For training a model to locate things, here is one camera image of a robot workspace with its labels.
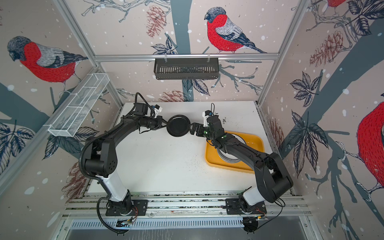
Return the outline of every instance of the wire mesh basket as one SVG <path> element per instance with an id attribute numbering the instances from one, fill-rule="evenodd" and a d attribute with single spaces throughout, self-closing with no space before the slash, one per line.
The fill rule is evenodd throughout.
<path id="1" fill-rule="evenodd" d="M 90 74 L 87 82 L 77 93 L 73 94 L 74 98 L 52 123 L 48 131 L 54 136 L 73 137 L 108 83 L 107 74 Z"/>
<path id="2" fill-rule="evenodd" d="M 156 58 L 156 79 L 217 79 L 218 58 Z"/>

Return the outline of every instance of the yellow bin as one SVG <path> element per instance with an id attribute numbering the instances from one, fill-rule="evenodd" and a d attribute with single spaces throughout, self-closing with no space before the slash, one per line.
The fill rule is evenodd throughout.
<path id="1" fill-rule="evenodd" d="M 263 140 L 260 137 L 252 134 L 241 133 L 241 132 L 230 132 L 230 131 L 226 131 L 226 132 L 239 135 L 242 139 L 244 139 L 244 141 L 248 146 L 250 146 L 253 149 L 256 149 L 257 151 L 264 152 Z M 211 167 L 219 167 L 227 170 L 246 172 L 246 173 L 252 173 L 252 174 L 255 173 L 244 162 L 238 162 L 238 163 L 225 162 L 223 159 L 220 158 L 215 147 L 209 145 L 208 143 L 205 147 L 205 160 L 207 164 Z"/>

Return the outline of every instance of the gray floor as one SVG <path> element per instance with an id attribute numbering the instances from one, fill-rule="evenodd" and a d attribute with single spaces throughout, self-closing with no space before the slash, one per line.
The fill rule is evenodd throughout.
<path id="1" fill-rule="evenodd" d="M 160 230 L 131 230 L 116 236 L 105 230 L 70 230 L 66 240 L 306 240 L 299 217 L 278 217 L 255 234 L 242 228 L 185 228 Z"/>

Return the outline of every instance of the white table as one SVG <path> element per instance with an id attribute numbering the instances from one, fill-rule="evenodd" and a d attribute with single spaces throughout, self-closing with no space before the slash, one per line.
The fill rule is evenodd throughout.
<path id="1" fill-rule="evenodd" d="M 187 116 L 191 123 L 203 123 L 202 112 L 210 110 L 210 102 L 157 103 L 160 115 L 168 120 L 174 115 Z M 259 136 L 266 153 L 272 153 L 262 122 L 252 101 L 214 102 L 215 112 L 223 128 Z M 129 112 L 133 103 L 126 103 L 120 116 Z M 254 174 L 210 167 L 205 155 L 205 138 L 187 133 L 172 137 L 166 128 L 139 134 L 135 131 L 116 147 L 116 171 L 131 192 L 147 194 L 228 193 L 245 190 L 256 184 Z M 102 193 L 93 181 L 88 193 Z"/>

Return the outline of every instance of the black circular device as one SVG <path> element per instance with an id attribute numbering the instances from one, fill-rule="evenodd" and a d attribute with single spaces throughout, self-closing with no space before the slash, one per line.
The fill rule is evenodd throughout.
<path id="1" fill-rule="evenodd" d="M 189 132 L 191 122 L 184 115 L 175 115 L 168 120 L 167 131 L 174 137 L 181 137 Z"/>

